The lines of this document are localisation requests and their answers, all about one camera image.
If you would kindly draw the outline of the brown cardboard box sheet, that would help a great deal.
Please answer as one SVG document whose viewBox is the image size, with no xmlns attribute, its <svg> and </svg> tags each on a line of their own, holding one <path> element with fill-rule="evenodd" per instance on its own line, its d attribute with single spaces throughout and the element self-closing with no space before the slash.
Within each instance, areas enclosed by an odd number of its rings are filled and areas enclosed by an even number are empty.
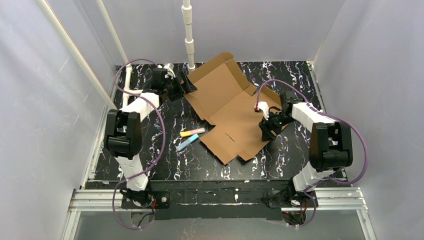
<svg viewBox="0 0 424 240">
<path fill-rule="evenodd" d="M 230 52 L 222 52 L 188 75 L 197 91 L 185 95 L 201 120 L 213 126 L 200 141 L 224 164 L 236 157 L 254 158 L 267 144 L 262 141 L 255 112 L 256 101 L 280 107 L 279 95 L 264 86 L 260 95 L 250 83 Z"/>
</svg>

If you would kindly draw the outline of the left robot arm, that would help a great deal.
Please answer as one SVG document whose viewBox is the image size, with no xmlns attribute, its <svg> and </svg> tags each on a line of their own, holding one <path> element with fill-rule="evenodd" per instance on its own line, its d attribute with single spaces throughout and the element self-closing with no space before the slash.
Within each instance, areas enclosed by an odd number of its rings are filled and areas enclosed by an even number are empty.
<svg viewBox="0 0 424 240">
<path fill-rule="evenodd" d="M 142 121 L 151 112 L 158 112 L 164 101 L 173 102 L 195 91 L 197 88 L 184 72 L 175 73 L 171 64 L 160 65 L 152 70 L 151 81 L 134 93 L 132 103 L 107 113 L 104 146 L 119 163 L 127 189 L 144 191 L 149 181 L 139 156 Z"/>
</svg>

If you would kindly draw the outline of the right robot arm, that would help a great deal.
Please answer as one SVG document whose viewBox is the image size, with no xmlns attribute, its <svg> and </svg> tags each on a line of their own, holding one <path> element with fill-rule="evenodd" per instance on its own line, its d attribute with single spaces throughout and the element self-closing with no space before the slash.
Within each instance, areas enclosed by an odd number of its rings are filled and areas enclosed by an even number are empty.
<svg viewBox="0 0 424 240">
<path fill-rule="evenodd" d="M 283 127 L 298 121 L 310 132 L 308 162 L 290 179 L 285 190 L 289 194 L 312 191 L 314 185 L 353 162 L 351 128 L 346 123 L 324 116 L 292 90 L 279 96 L 281 107 L 258 101 L 254 110 L 262 113 L 258 126 L 263 142 L 274 141 Z"/>
</svg>

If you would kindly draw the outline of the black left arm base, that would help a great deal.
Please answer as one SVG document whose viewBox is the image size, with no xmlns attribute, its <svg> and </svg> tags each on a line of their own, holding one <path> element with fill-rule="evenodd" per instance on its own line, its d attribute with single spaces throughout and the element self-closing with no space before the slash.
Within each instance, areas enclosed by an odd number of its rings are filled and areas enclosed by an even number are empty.
<svg viewBox="0 0 424 240">
<path fill-rule="evenodd" d="M 135 191 L 121 189 L 122 209 L 168 209 L 170 207 L 170 193 L 168 191 Z"/>
</svg>

